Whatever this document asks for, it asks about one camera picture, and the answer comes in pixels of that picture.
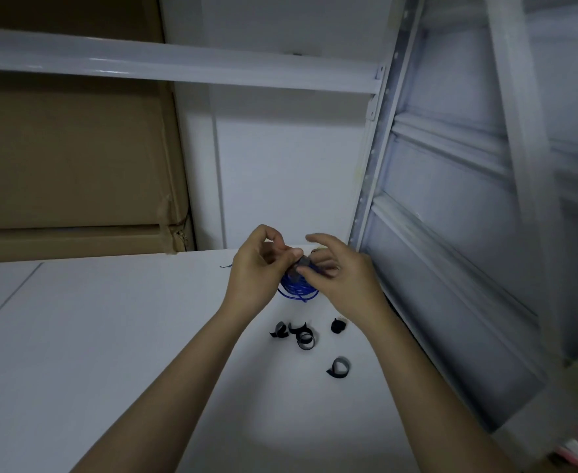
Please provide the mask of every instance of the person's right arm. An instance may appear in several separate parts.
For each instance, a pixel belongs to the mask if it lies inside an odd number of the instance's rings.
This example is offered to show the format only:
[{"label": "person's right arm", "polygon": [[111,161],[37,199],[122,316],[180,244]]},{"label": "person's right arm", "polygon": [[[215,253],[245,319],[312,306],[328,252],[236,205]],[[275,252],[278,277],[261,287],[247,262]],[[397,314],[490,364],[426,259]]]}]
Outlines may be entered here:
[{"label": "person's right arm", "polygon": [[298,270],[368,338],[422,473],[515,473],[390,309],[369,256],[327,234],[307,240],[327,247],[311,254],[326,276]]}]

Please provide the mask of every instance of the black strap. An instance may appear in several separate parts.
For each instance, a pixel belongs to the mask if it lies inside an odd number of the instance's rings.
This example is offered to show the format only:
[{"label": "black strap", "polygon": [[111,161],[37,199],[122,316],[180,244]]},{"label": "black strap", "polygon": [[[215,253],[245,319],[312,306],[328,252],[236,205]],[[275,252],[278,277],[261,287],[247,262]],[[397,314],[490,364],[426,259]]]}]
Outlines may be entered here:
[{"label": "black strap", "polygon": [[292,328],[291,323],[289,323],[289,333],[295,334],[298,347],[302,350],[310,350],[315,347],[315,336],[313,335],[313,331],[307,327],[306,322],[300,328]]},{"label": "black strap", "polygon": [[[344,367],[346,367],[346,371],[340,373],[337,368],[337,364],[341,364]],[[335,358],[333,360],[332,367],[326,371],[326,373],[333,378],[345,378],[348,376],[349,372],[350,372],[350,362],[348,362],[348,360],[343,357]]]},{"label": "black strap", "polygon": [[284,339],[285,337],[289,336],[289,334],[287,333],[287,326],[285,326],[284,322],[278,322],[276,324],[276,330],[274,332],[269,332],[269,335],[271,335],[274,338]]},{"label": "black strap", "polygon": [[346,329],[346,323],[343,320],[335,319],[332,321],[331,330],[334,334],[340,334]]}]

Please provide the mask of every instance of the person's left arm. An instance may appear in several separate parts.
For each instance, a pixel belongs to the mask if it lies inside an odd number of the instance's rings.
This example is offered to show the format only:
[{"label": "person's left arm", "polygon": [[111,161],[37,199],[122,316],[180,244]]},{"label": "person's left arm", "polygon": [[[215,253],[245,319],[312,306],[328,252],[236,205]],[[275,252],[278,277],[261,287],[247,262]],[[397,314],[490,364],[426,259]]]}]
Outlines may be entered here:
[{"label": "person's left arm", "polygon": [[234,258],[220,309],[72,472],[173,472],[238,338],[302,254],[277,230],[256,228]]}]

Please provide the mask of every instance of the hand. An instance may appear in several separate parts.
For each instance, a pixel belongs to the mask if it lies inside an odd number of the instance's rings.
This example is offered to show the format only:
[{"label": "hand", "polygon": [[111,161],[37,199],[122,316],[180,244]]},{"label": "hand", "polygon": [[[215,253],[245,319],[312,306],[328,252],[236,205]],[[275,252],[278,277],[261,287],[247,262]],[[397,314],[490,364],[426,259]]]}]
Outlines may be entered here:
[{"label": "hand", "polygon": [[302,255],[302,249],[286,246],[277,230],[258,226],[234,257],[222,308],[253,319],[271,301],[285,271]]},{"label": "hand", "polygon": [[323,274],[309,267],[298,267],[298,271],[328,297],[340,314],[364,330],[383,313],[391,312],[368,255],[355,252],[328,234],[311,234],[307,240],[327,247],[310,256]]}]

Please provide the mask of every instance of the cardboard box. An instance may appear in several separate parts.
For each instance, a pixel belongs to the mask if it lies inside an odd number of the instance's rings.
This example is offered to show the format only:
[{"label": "cardboard box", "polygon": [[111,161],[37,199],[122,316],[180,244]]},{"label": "cardboard box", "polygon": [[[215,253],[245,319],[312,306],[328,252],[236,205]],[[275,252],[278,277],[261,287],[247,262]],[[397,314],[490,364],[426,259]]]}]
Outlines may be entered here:
[{"label": "cardboard box", "polygon": [[[157,0],[0,0],[0,28],[163,42]],[[0,72],[0,261],[193,247],[168,83]]]}]

